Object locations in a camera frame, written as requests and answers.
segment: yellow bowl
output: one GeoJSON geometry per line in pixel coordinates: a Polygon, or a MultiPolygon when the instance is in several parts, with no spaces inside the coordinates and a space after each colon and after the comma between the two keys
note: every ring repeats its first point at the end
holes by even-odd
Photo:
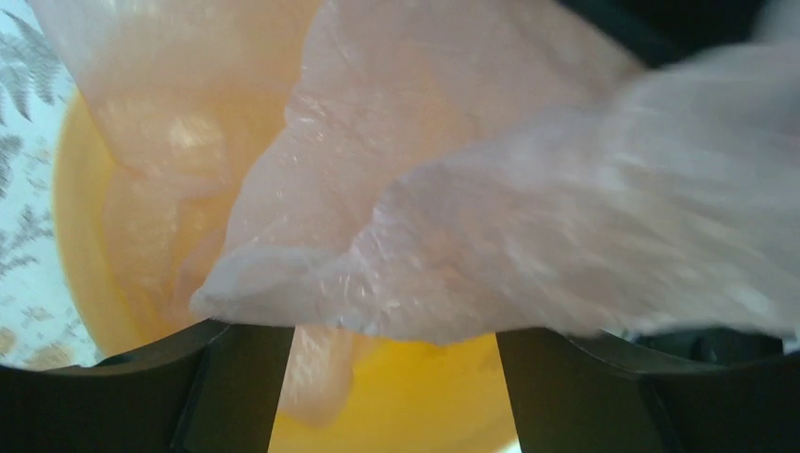
{"type": "MultiPolygon", "coordinates": [[[[65,120],[54,181],[57,241],[75,304],[107,354],[153,340],[109,270],[102,210],[115,162],[77,96],[65,120]]],[[[387,342],[356,368],[339,418],[309,428],[279,414],[274,453],[493,453],[515,436],[493,336],[465,344],[387,342]]]]}

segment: yellow container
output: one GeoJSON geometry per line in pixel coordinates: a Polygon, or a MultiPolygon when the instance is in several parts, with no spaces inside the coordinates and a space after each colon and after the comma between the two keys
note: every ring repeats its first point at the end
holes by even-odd
{"type": "MultiPolygon", "coordinates": [[[[275,130],[282,127],[280,110],[264,114],[277,118],[275,130]]],[[[271,140],[268,136],[275,130],[262,139],[271,140]]],[[[264,149],[263,143],[255,145],[264,149]]],[[[58,150],[56,234],[75,304],[92,337],[110,355],[169,333],[163,331],[166,323],[137,321],[109,270],[102,212],[114,168],[86,105],[77,97],[58,150]]],[[[270,451],[493,453],[514,438],[497,345],[493,336],[486,336],[445,348],[381,345],[358,364],[354,390],[333,424],[309,428],[279,414],[270,451]]]]}

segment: black object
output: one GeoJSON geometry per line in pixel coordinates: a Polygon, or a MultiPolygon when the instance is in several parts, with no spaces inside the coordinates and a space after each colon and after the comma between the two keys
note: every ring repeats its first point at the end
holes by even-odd
{"type": "MultiPolygon", "coordinates": [[[[559,1],[652,67],[744,40],[766,3],[559,1]]],[[[292,333],[206,321],[93,368],[0,367],[0,451],[263,452],[292,333]]],[[[543,329],[498,334],[523,450],[800,451],[800,356],[759,360],[776,340],[738,335],[681,332],[642,339],[648,348],[543,329]]]]}

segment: floral tablecloth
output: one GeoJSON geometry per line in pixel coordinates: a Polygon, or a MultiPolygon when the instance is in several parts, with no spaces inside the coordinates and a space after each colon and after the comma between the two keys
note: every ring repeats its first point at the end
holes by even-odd
{"type": "Polygon", "coordinates": [[[50,193],[75,83],[23,0],[0,0],[0,363],[28,369],[100,359],[58,260],[50,193]]]}

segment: translucent plastic bag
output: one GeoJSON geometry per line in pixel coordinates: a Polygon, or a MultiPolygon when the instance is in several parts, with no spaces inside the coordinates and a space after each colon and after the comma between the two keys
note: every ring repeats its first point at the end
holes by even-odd
{"type": "MultiPolygon", "coordinates": [[[[197,319],[189,297],[221,251],[206,288],[241,306],[250,289],[274,291],[344,252],[381,191],[416,165],[543,107],[601,99],[640,70],[552,0],[331,0],[316,16],[310,0],[32,3],[116,161],[108,264],[149,340],[197,319]],[[290,97],[290,127],[250,169],[290,97]],[[265,250],[280,260],[241,268],[265,250]]],[[[297,316],[262,305],[238,320],[329,321],[326,307],[287,297],[282,310],[297,316]]],[[[329,420],[372,345],[336,326],[298,328],[281,408],[329,420]]]]}
{"type": "Polygon", "coordinates": [[[800,326],[797,2],[586,108],[503,14],[541,2],[338,3],[196,310],[437,343],[800,326]]]}

